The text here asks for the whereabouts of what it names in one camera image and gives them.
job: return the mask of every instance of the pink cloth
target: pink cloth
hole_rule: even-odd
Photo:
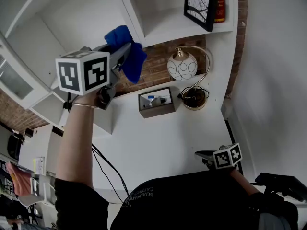
[[[30,178],[31,174],[20,170],[17,166],[8,162],[5,164],[13,180],[15,194],[24,196],[31,194]]]

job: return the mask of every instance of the small box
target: small box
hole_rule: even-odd
[[[213,153],[216,169],[233,167],[242,160],[239,143],[220,148]]]
[[[110,82],[110,53],[75,51],[56,59],[60,90],[85,95]]]
[[[167,87],[139,94],[139,112],[143,118],[175,112],[170,88]]]

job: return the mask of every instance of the wooden frame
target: wooden frame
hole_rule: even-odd
[[[207,10],[207,17],[206,22],[203,23],[194,16],[188,14],[188,0],[184,1],[184,16],[188,17],[190,20],[195,22],[196,24],[200,25],[202,28],[204,28],[208,32],[212,32],[213,24],[214,24],[214,18],[215,18],[215,12],[217,8],[217,0],[209,0],[208,10]]]
[[[142,95],[157,92],[157,91],[160,91],[160,90],[166,90],[166,89],[168,89],[168,91],[169,91],[171,103],[160,105],[160,106],[154,106],[154,107],[150,107],[150,108],[146,108],[146,109],[141,109],[140,97]],[[139,112],[143,116],[143,118],[159,116],[159,115],[163,115],[163,114],[173,113],[173,112],[176,111],[175,106],[174,106],[172,93],[171,93],[171,89],[169,87],[157,89],[157,90],[153,90],[153,91],[149,91],[149,92],[145,92],[145,93],[141,93],[141,94],[138,95],[138,102],[139,102],[139,104],[138,104]]]

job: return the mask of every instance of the lamp base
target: lamp base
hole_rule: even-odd
[[[206,91],[196,86],[183,94],[182,102],[187,109],[197,111],[205,106],[207,98]]]

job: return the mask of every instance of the blue cloth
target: blue cloth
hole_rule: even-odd
[[[106,42],[111,46],[112,52],[117,51],[126,43],[131,43],[130,54],[119,70],[123,70],[127,79],[137,84],[142,71],[142,65],[147,57],[142,45],[135,43],[126,25],[121,25],[105,35]]]

